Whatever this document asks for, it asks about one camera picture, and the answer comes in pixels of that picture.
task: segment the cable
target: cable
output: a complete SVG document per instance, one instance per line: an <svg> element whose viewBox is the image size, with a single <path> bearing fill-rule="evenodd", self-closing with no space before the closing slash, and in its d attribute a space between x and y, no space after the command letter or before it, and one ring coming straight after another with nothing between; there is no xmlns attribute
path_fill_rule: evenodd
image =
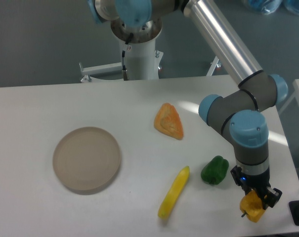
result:
<svg viewBox="0 0 299 237"><path fill-rule="evenodd" d="M128 45L131 40L133 39L134 37L134 34L133 33L130 33L128 39L125 41L125 45ZM126 66L125 66L125 50L123 49L122 51L122 68L123 68L123 71L126 71Z"/></svg>

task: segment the gray floor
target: gray floor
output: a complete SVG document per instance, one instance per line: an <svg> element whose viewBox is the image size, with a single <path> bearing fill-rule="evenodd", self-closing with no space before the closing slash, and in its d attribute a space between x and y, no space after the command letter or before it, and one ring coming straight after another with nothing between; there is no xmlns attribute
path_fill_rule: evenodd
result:
<svg viewBox="0 0 299 237"><path fill-rule="evenodd" d="M246 10L240 0L215 0L268 73L299 79L299 17L281 7L269 16ZM163 17L157 48L161 78L204 76L214 54L180 12ZM109 23L95 25L86 0L0 0L0 87L79 83L84 67L120 61ZM224 74L222 69L217 74ZM280 116L299 167L299 108Z"/></svg>

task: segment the round plate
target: round plate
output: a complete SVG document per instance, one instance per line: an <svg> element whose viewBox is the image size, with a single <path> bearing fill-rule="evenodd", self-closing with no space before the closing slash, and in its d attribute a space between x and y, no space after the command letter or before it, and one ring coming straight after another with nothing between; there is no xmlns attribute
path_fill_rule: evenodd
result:
<svg viewBox="0 0 299 237"><path fill-rule="evenodd" d="M112 180L121 163L120 148L107 131L83 127L67 134L53 156L54 171L67 188L92 194Z"/></svg>

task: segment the green bell pepper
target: green bell pepper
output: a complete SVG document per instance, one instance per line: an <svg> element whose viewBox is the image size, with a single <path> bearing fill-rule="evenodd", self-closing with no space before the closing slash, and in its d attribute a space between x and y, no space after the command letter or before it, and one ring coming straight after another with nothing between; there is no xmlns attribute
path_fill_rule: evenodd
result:
<svg viewBox="0 0 299 237"><path fill-rule="evenodd" d="M214 157L201 171L201 178L209 184L219 184L228 170L228 161L221 156Z"/></svg>

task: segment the yellow pepper piece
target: yellow pepper piece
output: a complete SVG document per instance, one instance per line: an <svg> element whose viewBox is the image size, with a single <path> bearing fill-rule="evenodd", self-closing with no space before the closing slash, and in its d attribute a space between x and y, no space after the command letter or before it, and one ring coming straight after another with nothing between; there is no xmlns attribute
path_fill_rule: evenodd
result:
<svg viewBox="0 0 299 237"><path fill-rule="evenodd" d="M158 216L162 219L168 219L170 213L177 202L185 184L187 183L190 175L190 168L188 166L184 167L177 177L175 178L172 186L170 187L165 199L160 205L158 210Z"/></svg>
<svg viewBox="0 0 299 237"><path fill-rule="evenodd" d="M261 199L257 196L255 190L251 190L243 197L239 207L242 213L246 212L247 218L255 223L259 221L265 212L265 210L262 209Z"/></svg>

